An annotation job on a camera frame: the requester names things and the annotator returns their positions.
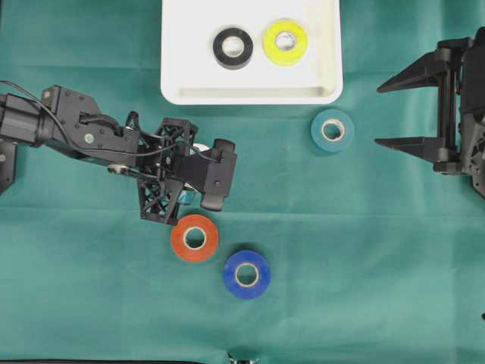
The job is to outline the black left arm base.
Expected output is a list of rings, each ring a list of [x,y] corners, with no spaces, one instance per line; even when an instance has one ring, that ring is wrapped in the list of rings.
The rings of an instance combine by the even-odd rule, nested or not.
[[[0,142],[0,194],[15,181],[17,146],[2,140]]]

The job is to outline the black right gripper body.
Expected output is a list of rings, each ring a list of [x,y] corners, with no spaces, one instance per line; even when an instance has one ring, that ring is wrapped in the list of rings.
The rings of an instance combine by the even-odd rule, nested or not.
[[[440,147],[433,169],[467,174],[484,195],[484,33],[438,43]]]

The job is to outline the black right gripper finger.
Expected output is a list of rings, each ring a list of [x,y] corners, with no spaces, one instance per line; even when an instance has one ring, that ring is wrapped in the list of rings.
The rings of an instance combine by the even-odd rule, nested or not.
[[[445,139],[440,137],[418,136],[376,139],[375,143],[413,155],[433,164],[459,161],[459,153],[456,151],[456,148],[447,146]]]
[[[459,70],[461,53],[452,49],[437,49],[421,56],[388,81],[377,88],[379,93],[389,93],[404,89],[448,86],[448,78],[455,78]]]

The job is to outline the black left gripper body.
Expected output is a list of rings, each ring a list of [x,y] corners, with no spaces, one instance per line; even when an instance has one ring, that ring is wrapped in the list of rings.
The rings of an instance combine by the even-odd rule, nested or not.
[[[163,224],[176,224],[179,197],[186,189],[174,171],[175,164],[190,155],[197,126],[185,119],[164,118],[154,133],[141,133],[139,152],[131,174],[136,177],[140,217]]]

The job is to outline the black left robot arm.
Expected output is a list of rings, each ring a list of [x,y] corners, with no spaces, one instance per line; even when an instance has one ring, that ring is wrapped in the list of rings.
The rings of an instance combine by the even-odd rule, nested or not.
[[[93,97],[50,86],[40,98],[23,91],[1,96],[1,191],[14,182],[18,146],[47,146],[69,158],[136,179],[140,216],[175,225],[187,190],[174,166],[188,156],[197,126],[164,118],[148,133],[132,111],[124,124],[102,113]]]

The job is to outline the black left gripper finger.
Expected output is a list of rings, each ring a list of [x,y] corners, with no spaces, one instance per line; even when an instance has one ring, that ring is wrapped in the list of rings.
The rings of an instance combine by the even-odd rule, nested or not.
[[[195,195],[196,192],[194,190],[183,190],[178,197],[178,203],[183,206],[190,206],[195,199]]]

